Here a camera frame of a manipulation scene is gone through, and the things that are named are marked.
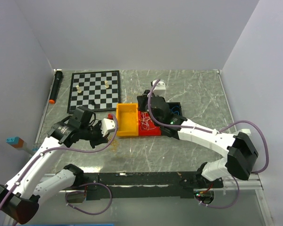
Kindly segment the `red plastic bin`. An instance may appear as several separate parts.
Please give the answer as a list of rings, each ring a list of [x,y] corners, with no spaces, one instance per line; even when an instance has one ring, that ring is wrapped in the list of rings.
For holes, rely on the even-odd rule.
[[[161,136],[160,127],[154,125],[154,122],[150,118],[147,112],[138,111],[138,130],[139,136]]]

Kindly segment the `cream chess piece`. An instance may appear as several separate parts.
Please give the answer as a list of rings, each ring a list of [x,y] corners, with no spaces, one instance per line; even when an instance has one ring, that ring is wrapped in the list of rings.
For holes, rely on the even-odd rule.
[[[79,87],[79,85],[76,85],[76,91],[78,94],[82,93],[82,89]]]
[[[105,84],[105,88],[108,89],[109,88],[108,81],[104,81],[104,84]]]

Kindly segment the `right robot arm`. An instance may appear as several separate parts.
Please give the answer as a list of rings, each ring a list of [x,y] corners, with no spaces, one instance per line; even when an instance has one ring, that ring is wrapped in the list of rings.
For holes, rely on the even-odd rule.
[[[196,181],[200,187],[208,187],[214,180],[225,176],[249,179],[258,152],[248,134],[229,134],[200,126],[173,113],[163,97],[151,95],[149,90],[138,96],[137,101],[139,111],[150,115],[163,136],[193,142],[221,155],[221,159],[205,162],[197,170]]]

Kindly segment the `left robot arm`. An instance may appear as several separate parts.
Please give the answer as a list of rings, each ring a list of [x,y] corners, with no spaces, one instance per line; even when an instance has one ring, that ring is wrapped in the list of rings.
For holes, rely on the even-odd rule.
[[[115,115],[97,120],[96,114],[87,107],[78,107],[72,115],[55,123],[40,148],[28,163],[7,183],[0,184],[0,211],[17,223],[30,221],[40,205],[65,188],[82,187],[84,171],[69,164],[50,179],[41,182],[47,170],[59,160],[64,150],[72,151],[71,145],[87,140],[92,148],[100,144],[110,145],[108,136],[116,132]]]

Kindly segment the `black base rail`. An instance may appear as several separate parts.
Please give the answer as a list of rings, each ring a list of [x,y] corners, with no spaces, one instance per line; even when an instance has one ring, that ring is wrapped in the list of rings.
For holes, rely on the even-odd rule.
[[[221,178],[208,181],[197,171],[84,173],[69,190],[83,191],[88,201],[106,198],[194,198],[201,189],[223,188]]]

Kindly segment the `cream chess piece left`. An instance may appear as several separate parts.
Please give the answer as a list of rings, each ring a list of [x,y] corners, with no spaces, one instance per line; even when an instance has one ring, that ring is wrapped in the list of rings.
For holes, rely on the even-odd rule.
[[[82,89],[79,87],[79,85],[76,85],[76,91],[78,94],[82,93]]]

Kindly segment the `black marker orange cap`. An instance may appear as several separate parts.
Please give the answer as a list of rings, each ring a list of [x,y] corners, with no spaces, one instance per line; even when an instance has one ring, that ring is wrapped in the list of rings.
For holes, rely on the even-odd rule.
[[[50,97],[49,97],[49,103],[50,104],[55,104],[55,102],[57,100],[59,88],[60,88],[60,85],[62,83],[63,77],[64,76],[63,76],[62,71],[56,71],[55,72],[54,82],[53,82]]]

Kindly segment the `black plastic bin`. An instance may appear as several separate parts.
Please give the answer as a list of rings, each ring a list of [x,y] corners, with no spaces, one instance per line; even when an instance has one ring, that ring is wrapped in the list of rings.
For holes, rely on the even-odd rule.
[[[167,102],[167,104],[169,105],[171,116],[183,116],[182,106],[180,102]]]

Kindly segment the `grey white wall bracket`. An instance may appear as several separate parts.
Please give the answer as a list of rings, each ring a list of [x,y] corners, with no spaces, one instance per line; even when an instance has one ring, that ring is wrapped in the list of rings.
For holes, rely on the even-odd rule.
[[[251,135],[250,129],[241,129],[240,132],[245,133],[247,135]]]

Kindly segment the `cream chess piece right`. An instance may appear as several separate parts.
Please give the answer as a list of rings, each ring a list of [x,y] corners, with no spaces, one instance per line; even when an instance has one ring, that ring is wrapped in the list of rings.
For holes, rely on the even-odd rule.
[[[105,84],[105,88],[108,89],[109,88],[108,81],[104,81],[104,84]]]

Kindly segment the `black white chessboard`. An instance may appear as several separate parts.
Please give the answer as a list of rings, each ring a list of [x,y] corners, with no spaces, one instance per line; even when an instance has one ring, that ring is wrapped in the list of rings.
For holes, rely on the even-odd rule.
[[[109,88],[105,88],[104,81],[108,81]],[[76,85],[82,89],[78,94]],[[116,110],[121,103],[120,71],[73,73],[68,98],[67,113],[74,113],[79,106],[84,106],[94,112]]]

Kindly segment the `toy brick structure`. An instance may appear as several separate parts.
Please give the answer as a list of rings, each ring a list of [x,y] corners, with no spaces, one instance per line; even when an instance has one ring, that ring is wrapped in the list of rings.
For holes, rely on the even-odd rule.
[[[38,147],[29,147],[27,143],[20,137],[8,137],[6,143],[19,151],[25,151],[29,155],[34,155],[38,151]]]

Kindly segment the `yellow plastic bin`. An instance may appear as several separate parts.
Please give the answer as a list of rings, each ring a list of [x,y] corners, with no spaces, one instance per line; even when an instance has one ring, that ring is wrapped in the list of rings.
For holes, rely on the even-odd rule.
[[[138,104],[117,104],[118,137],[138,136]]]

